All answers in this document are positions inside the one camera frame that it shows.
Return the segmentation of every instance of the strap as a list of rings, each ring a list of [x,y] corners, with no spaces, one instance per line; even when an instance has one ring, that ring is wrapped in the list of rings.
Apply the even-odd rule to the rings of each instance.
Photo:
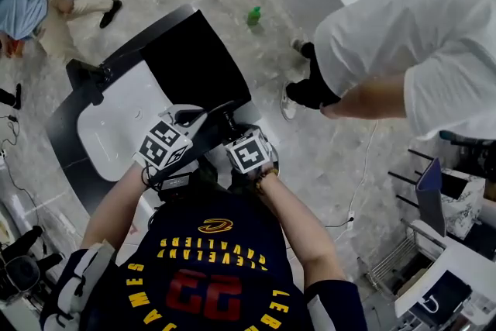
[[[262,183],[262,180],[268,175],[268,174],[275,174],[276,176],[279,175],[279,170],[277,168],[270,168],[269,170],[266,170],[264,171],[263,173],[261,173],[257,179],[255,180],[255,191],[257,192],[257,194],[259,195],[263,195],[264,194],[264,191],[262,191],[262,187],[261,187],[261,183]]]
[[[74,269],[73,277],[62,287],[57,306],[58,313],[50,315],[43,331],[77,331],[81,312],[90,294],[112,259],[114,249],[109,243],[91,246]]]

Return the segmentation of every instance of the metal rack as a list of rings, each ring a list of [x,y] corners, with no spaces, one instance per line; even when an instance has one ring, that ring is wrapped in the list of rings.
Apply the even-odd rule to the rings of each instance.
[[[382,295],[392,300],[398,296],[391,290],[391,281],[396,279],[395,273],[398,268],[403,268],[417,254],[422,253],[432,262],[436,259],[430,253],[425,252],[419,245],[419,236],[425,237],[432,243],[437,245],[442,250],[446,249],[446,245],[432,238],[423,230],[413,226],[411,223],[401,220],[406,226],[406,237],[402,240],[381,262],[373,267],[369,267],[363,260],[359,258],[359,262],[366,270],[366,276],[370,283]]]

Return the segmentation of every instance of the white cable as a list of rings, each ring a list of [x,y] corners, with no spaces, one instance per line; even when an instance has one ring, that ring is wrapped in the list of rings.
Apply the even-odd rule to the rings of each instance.
[[[355,197],[357,196],[357,192],[360,186],[362,186],[363,182],[365,181],[365,175],[367,175],[367,159],[369,157],[369,149],[370,145],[372,144],[372,139],[374,138],[374,134],[377,130],[377,125],[379,124],[379,120],[376,120],[374,129],[372,130],[372,133],[370,135],[369,143],[367,144],[367,148],[365,149],[365,161],[363,162],[363,174],[362,174],[362,179],[360,183],[356,186],[355,192],[353,193],[353,197],[351,198],[350,206],[348,207],[348,214],[351,211],[351,207],[353,206],[353,202],[355,201]],[[339,240],[339,238],[348,231],[348,229],[344,229],[339,236],[334,240],[335,242]]]

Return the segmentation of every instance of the cavaliers logo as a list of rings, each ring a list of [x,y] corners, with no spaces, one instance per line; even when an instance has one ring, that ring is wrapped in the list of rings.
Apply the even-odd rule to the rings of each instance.
[[[203,225],[198,228],[200,232],[203,233],[219,233],[219,232],[227,232],[233,228],[233,221],[229,221],[224,218],[212,218],[206,219],[203,223],[207,223],[208,225]]]

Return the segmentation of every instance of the light blue shirt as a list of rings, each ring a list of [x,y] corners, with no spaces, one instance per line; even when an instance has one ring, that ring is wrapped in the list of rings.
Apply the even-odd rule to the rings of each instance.
[[[0,31],[25,39],[47,15],[47,0],[0,0]]]

